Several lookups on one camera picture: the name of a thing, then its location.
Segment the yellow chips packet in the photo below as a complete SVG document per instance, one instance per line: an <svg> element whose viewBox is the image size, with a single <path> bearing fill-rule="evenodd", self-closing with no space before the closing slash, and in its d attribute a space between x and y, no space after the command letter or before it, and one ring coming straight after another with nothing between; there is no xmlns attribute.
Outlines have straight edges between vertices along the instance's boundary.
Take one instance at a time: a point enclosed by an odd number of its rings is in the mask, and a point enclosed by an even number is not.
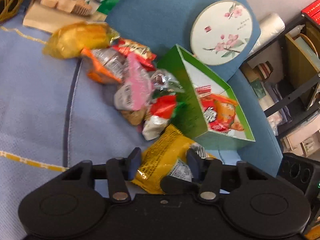
<svg viewBox="0 0 320 240"><path fill-rule="evenodd" d="M215 158L203 146L185 137L169 125L159 139L142 153L142 163L133 183L150 194L163 194L160 183L166 176L191 182L193 174L187 165L187 150L193 149L202 159Z"/></svg>

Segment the red checkered snack packet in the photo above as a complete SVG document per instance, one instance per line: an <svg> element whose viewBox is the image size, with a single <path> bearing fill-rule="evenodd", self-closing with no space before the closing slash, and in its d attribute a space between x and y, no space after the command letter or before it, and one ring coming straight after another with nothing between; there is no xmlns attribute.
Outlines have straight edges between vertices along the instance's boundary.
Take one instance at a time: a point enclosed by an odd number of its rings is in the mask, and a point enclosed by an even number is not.
<svg viewBox="0 0 320 240"><path fill-rule="evenodd" d="M196 93L202 105L203 116L208 127L216 132L228 133L229 128L217 120L217 105L211 93L211 86L197 87Z"/></svg>

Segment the yellow orange snack packet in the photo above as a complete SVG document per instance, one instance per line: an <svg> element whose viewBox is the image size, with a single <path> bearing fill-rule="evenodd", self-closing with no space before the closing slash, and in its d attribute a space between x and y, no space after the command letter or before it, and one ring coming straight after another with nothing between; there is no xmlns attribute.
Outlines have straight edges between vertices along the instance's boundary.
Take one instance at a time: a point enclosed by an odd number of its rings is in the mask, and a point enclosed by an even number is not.
<svg viewBox="0 0 320 240"><path fill-rule="evenodd" d="M213 94L213 98L217 105L217 120L229 130L243 131L243 125L235 120L236 106L238 102L222 95Z"/></svg>

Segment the orange clear snack packet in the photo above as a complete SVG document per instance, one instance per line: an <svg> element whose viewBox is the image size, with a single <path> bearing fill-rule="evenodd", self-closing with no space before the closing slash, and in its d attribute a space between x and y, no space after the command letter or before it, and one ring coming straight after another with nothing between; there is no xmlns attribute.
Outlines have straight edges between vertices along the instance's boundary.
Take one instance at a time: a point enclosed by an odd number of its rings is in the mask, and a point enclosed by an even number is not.
<svg viewBox="0 0 320 240"><path fill-rule="evenodd" d="M89 60L87 76L100 84L121 84L125 73L126 57L113 48L84 48L81 56Z"/></svg>

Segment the yellow cake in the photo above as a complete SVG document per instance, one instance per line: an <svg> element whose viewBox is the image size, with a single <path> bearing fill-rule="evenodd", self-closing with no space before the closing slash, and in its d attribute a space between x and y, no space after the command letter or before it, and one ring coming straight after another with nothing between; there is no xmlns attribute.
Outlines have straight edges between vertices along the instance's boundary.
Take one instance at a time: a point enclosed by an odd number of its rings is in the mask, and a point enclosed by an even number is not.
<svg viewBox="0 0 320 240"><path fill-rule="evenodd" d="M57 59L71 59L79 57L84 48L110 47L118 38L120 33L107 23L74 23L55 31L42 52Z"/></svg>

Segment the green cardboard box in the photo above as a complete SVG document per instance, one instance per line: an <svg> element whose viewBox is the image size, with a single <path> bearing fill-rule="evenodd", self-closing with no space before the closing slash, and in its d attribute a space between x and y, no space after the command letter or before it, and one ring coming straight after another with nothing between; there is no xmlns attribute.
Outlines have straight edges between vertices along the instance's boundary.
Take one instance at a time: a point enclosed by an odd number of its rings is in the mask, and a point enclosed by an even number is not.
<svg viewBox="0 0 320 240"><path fill-rule="evenodd" d="M157 62L182 88L182 103L172 124L207 150L238 150L255 142L231 87L204 63L179 45Z"/></svg>

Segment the pink wrapped snack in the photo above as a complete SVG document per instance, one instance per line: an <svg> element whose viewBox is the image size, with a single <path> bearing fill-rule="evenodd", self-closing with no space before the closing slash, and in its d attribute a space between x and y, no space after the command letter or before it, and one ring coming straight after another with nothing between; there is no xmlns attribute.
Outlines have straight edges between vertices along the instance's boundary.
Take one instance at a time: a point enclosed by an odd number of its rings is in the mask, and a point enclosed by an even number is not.
<svg viewBox="0 0 320 240"><path fill-rule="evenodd" d="M135 53L126 58L123 84L114 95L114 106L120 111L138 111L148 102L153 92L151 78Z"/></svg>

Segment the red white snack packet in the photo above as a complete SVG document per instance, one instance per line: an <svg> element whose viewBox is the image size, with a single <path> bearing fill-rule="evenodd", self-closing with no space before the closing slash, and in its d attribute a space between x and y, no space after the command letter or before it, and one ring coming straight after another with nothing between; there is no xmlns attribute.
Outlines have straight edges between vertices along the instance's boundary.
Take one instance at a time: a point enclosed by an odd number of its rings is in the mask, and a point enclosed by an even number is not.
<svg viewBox="0 0 320 240"><path fill-rule="evenodd" d="M153 61L156 59L157 55L152 53L149 47L130 39L119 38L112 48L125 57L130 53L134 53L137 60L147 72L153 72L156 70L156 67L153 65Z"/></svg>

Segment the striped ceramic vase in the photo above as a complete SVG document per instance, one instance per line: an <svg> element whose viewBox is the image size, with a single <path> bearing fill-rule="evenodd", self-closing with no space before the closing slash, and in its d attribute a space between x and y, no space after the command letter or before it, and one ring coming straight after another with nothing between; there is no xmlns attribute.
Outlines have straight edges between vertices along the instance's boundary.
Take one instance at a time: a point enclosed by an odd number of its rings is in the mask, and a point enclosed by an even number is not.
<svg viewBox="0 0 320 240"><path fill-rule="evenodd" d="M261 81L266 81L273 72L273 67L269 61L257 64L253 71Z"/></svg>

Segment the black metal shelf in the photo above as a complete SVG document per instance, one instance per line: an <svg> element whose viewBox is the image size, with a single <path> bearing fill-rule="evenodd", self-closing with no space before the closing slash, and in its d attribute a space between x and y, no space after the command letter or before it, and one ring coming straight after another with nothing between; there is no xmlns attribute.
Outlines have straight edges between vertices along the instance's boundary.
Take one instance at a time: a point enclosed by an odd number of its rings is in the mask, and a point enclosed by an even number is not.
<svg viewBox="0 0 320 240"><path fill-rule="evenodd" d="M270 77L261 81L248 61L275 42L279 43L284 78L271 87L270 95L277 95L274 91L277 88L281 98L277 98L274 105L264 110L267 118L285 109L289 110L291 117L287 118L286 123L277 126L278 139L287 136L319 111L319 99L316 98L316 88L319 87L319 50L311 48L312 41L306 36L309 25L314 26L303 14L296 16L280 35L248 57L240 67L249 84L262 82L268 85Z"/></svg>

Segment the round floral fan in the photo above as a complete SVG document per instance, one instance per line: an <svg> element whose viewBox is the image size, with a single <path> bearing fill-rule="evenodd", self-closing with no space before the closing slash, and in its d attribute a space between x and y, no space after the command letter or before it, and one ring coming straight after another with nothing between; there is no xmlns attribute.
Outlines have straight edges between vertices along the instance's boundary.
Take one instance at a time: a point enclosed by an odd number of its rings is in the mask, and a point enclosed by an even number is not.
<svg viewBox="0 0 320 240"><path fill-rule="evenodd" d="M222 0L206 7L190 33L193 54L203 63L218 66L232 61L248 46L253 16L243 4Z"/></svg>

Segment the large beige cereal snack bag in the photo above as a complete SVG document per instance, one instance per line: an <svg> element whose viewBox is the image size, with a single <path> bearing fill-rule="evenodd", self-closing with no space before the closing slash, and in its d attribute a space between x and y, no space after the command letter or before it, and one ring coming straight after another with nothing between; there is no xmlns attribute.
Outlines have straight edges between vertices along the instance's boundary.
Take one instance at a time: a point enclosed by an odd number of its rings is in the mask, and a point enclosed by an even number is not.
<svg viewBox="0 0 320 240"><path fill-rule="evenodd" d="M31 0L23 19L23 25L53 33L73 23L104 22L119 1Z"/></svg>

